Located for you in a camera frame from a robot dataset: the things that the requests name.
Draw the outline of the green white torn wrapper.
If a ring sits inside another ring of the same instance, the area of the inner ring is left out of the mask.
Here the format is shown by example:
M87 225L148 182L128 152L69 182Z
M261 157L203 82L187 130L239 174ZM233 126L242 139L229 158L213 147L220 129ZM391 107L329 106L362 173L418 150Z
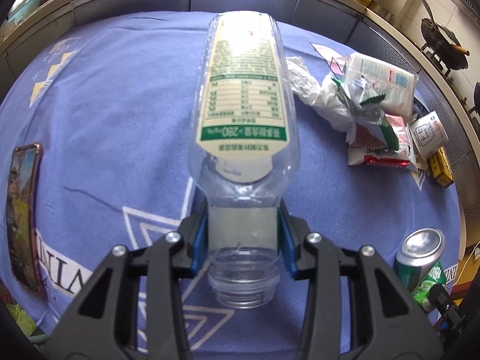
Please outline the green white torn wrapper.
M378 94L363 76L348 81L332 78L332 82L338 99L346 106L354 121L359 122L360 127L367 128L380 141L378 148L398 150L399 139L385 111L380 107L385 94Z

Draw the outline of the clear plastic bottle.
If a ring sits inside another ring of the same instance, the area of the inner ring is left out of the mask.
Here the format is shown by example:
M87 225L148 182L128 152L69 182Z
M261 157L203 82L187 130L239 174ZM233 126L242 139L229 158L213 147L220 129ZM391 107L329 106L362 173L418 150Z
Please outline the clear plastic bottle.
M267 304L280 277L278 210L300 158L287 61L271 16L229 11L210 23L188 158L208 203L216 299L237 309Z

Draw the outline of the red white snack bag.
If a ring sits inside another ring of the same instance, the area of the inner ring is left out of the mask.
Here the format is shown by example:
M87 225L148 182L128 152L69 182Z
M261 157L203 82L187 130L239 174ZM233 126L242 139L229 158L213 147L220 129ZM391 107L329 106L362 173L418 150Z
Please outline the red white snack bag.
M406 168L416 171L413 140L404 118L385 115L389 126L356 123L355 140L349 145L347 164Z

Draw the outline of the white tissue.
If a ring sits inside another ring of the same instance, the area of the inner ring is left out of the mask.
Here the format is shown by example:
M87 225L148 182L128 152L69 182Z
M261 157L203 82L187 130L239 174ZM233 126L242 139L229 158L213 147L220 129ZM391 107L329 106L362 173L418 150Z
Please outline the white tissue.
M320 84L309 72L301 57L287 57L286 66L293 94L320 117L326 119L334 130L346 133L346 143L353 145L356 138L356 123L338 96L333 73L328 73Z

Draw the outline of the smartphone in red case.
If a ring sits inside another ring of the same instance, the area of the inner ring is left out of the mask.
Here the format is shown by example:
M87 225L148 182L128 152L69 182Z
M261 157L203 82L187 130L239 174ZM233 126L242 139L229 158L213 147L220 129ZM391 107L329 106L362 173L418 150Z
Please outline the smartphone in red case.
M36 241L36 197L42 148L37 142L13 150L7 183L6 226L11 271L30 293L42 297Z

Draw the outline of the green drink can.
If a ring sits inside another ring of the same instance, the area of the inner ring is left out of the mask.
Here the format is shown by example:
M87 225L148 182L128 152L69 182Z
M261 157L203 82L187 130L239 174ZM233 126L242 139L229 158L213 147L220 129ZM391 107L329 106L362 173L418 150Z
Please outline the green drink can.
M429 293L436 284L446 287L447 278L439 261L445 236L436 228L421 228L409 234L397 250L394 270L413 299L426 313L434 310Z

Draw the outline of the blue printed tablecloth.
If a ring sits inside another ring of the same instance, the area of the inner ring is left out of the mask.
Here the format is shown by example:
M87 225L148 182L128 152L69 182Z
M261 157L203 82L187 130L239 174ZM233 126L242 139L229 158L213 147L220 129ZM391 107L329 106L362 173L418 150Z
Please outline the blue printed tablecloth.
M1 104L1 183L15 148L41 144L37 244L46 298L12 275L1 246L1 281L44 332L114 245L135 250L197 208L187 143L212 14L142 12L75 28L41 51ZM296 103L298 175L290 213L336 245L371 245L388 263L420 228L446 237L441 264L455 268L456 190L418 185L405 169L348 166L345 137Z

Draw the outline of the yellow red seasoning box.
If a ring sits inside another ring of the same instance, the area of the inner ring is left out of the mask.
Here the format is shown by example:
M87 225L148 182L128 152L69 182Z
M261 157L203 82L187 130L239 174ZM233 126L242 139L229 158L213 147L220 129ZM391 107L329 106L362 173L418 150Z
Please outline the yellow red seasoning box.
M439 185L448 188L454 183L452 167L443 147L439 148L428 158L428 164L431 176Z

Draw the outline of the black wok with spatula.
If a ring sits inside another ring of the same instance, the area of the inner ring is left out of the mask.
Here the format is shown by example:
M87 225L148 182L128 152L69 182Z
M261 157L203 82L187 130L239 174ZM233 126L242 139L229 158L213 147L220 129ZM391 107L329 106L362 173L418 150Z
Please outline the black wok with spatula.
M432 55L439 57L439 62L443 63L448 71L459 71L467 69L467 57L470 52L462 47L456 35L448 28L439 24L433 16L430 5L426 0L420 0L424 6L428 18L421 20L421 34L425 40L425 47L432 51Z

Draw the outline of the white tissue pack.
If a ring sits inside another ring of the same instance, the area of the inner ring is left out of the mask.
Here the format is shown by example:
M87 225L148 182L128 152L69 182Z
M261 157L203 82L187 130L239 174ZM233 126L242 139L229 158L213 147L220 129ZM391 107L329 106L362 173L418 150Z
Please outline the white tissue pack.
M385 113L404 118L411 116L417 75L358 52L345 59L345 80L365 78L378 95L385 95L380 103Z

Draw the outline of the white yogurt cup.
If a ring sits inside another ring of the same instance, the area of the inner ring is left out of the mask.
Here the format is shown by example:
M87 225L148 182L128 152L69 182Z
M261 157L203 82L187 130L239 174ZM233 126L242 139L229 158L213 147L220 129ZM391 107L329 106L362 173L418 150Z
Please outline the white yogurt cup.
M448 143L448 135L436 111L412 122L409 131L419 154L424 159Z

